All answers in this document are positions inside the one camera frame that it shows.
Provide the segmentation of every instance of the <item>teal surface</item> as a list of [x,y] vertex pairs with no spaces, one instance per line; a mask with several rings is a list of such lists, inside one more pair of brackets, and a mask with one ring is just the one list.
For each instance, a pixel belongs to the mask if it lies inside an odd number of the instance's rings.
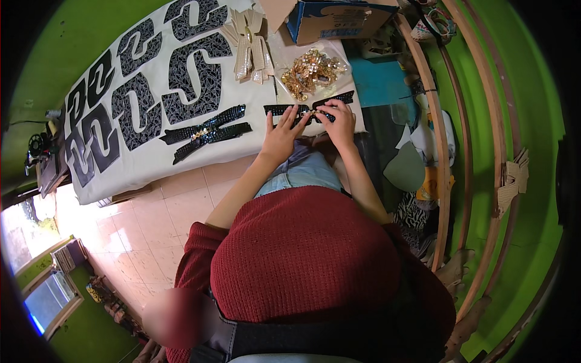
[[403,82],[406,73],[399,63],[390,58],[386,61],[363,59],[352,42],[343,41],[347,59],[353,68],[353,80],[361,107],[374,107],[405,103],[410,120],[415,120],[415,104],[410,96],[410,87]]

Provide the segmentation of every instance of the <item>cardboard box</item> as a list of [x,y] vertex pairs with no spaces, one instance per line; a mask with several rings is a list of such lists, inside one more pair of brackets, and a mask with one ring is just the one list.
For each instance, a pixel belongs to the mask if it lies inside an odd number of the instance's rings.
[[277,31],[286,21],[297,44],[321,39],[369,38],[399,9],[397,0],[259,1],[268,26]]

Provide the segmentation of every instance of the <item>floor tile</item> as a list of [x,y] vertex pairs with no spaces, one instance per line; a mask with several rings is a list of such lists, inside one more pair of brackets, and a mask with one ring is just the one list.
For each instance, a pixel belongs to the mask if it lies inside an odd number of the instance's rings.
[[178,264],[180,264],[180,260],[184,255],[184,248],[182,246],[167,247],[153,249],[151,252],[165,277],[173,284],[175,282],[175,273],[177,272]]
[[229,163],[220,163],[204,166],[204,175],[208,185],[222,183],[242,176],[246,169],[256,159],[256,155],[250,155]]
[[157,249],[181,244],[164,199],[135,208],[134,211],[149,248]]
[[169,283],[146,283],[145,286],[147,286],[149,292],[151,292],[151,295],[153,296],[173,287],[173,285]]
[[105,276],[107,274],[107,270],[104,266],[104,263],[101,262],[101,260],[98,257],[98,254],[90,253],[87,261],[89,261],[90,265],[93,267],[93,270],[95,270],[95,274],[97,276]]
[[123,281],[143,283],[143,280],[141,279],[139,273],[135,269],[135,266],[133,265],[133,262],[129,258],[127,252],[111,253],[109,254],[109,256],[111,256],[111,258],[113,259],[113,263],[115,264],[115,267],[117,267],[117,270],[119,271],[119,273],[121,273]]
[[206,179],[202,168],[184,171],[176,175],[159,180],[164,198],[194,191],[206,186]]
[[126,251],[149,249],[133,209],[115,214],[112,218],[113,222],[115,223],[115,227],[117,228],[119,238],[121,239],[121,242],[123,243]]
[[[63,229],[59,226],[59,231],[63,233]],[[67,230],[66,235],[74,235],[81,239],[83,246],[87,248],[89,253],[105,253],[106,241],[101,238],[101,232],[95,221],[83,220],[78,221],[76,225]]]
[[147,194],[139,195],[133,199],[131,199],[131,205],[133,208],[146,206],[149,203],[156,202],[160,199],[163,199],[162,189],[157,181],[152,182],[151,184],[152,191]]
[[181,239],[183,237],[187,239],[189,229],[194,222],[206,222],[208,215],[214,210],[208,188],[167,198],[166,205],[175,230]]
[[105,252],[125,252],[125,247],[117,233],[117,228],[113,223],[112,217],[97,220],[97,226],[101,233],[103,249]]
[[115,276],[117,280],[124,282],[121,273],[113,262],[111,253],[90,253],[89,262],[99,276]]
[[136,310],[138,311],[143,310],[145,304],[148,303],[148,301],[153,297],[153,295],[151,294],[151,292],[149,292],[149,289],[147,288],[147,286],[145,286],[144,283],[128,282],[127,286],[135,296],[137,302],[139,302],[140,308]]
[[228,181],[225,181],[222,183],[212,184],[212,185],[208,186],[208,189],[210,191],[210,196],[212,198],[212,203],[214,204],[214,208],[216,208],[216,206],[218,205],[220,200],[222,200],[222,198],[226,195],[226,193],[228,193],[228,191],[230,189],[232,189],[234,184],[236,184],[236,182],[239,179],[240,178],[228,180]]
[[150,250],[128,252],[129,258],[145,283],[169,283]]
[[133,209],[133,204],[131,204],[130,200],[126,200],[121,203],[115,203],[111,206],[108,206],[111,209],[111,215],[115,215],[117,213],[125,212],[127,210]]

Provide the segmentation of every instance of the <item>gray fabric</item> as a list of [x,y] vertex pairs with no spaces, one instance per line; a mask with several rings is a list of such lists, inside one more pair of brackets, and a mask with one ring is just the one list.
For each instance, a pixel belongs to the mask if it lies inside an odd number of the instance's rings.
[[345,357],[334,357],[331,355],[318,354],[251,354],[238,357],[230,361],[231,363],[361,363]]

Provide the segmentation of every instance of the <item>black belt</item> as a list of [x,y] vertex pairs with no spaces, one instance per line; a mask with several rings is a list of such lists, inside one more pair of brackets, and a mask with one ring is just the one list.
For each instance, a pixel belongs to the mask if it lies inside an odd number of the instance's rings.
[[224,124],[244,117],[245,111],[246,105],[230,107],[226,111],[219,113],[199,125],[182,127],[176,130],[166,130],[166,134],[161,136],[160,139],[164,140],[168,145],[186,139],[192,139],[192,141],[177,149],[174,153],[173,164],[175,165],[207,143],[237,138],[246,132],[252,131],[249,123],[240,123],[220,128]]
[[[334,122],[335,121],[335,116],[333,116],[331,114],[328,114],[326,112],[318,111],[317,110],[317,107],[324,106],[325,105],[325,102],[327,102],[327,101],[329,101],[331,99],[338,99],[338,100],[343,101],[343,103],[353,103],[353,94],[354,93],[355,93],[355,91],[349,91],[349,92],[345,92],[345,93],[340,94],[340,95],[336,95],[336,96],[333,96],[333,97],[329,97],[329,98],[322,99],[320,101],[313,102],[313,108],[312,109],[309,109],[309,107],[307,105],[299,105],[299,110],[296,113],[297,116],[296,116],[296,119],[295,119],[294,126],[296,126],[300,122],[300,119],[304,116],[304,114],[306,114],[309,111],[311,111],[311,117],[307,121],[307,125],[310,125],[313,120],[316,123],[319,123],[319,124],[321,123],[319,121],[319,119],[315,117],[315,113],[322,113],[322,114],[324,114],[329,119],[329,121]],[[270,112],[272,112],[272,115],[273,116],[280,116],[280,115],[282,115],[286,111],[286,109],[289,106],[292,107],[294,105],[266,105],[264,107],[264,114],[268,114],[268,111],[270,111]]]

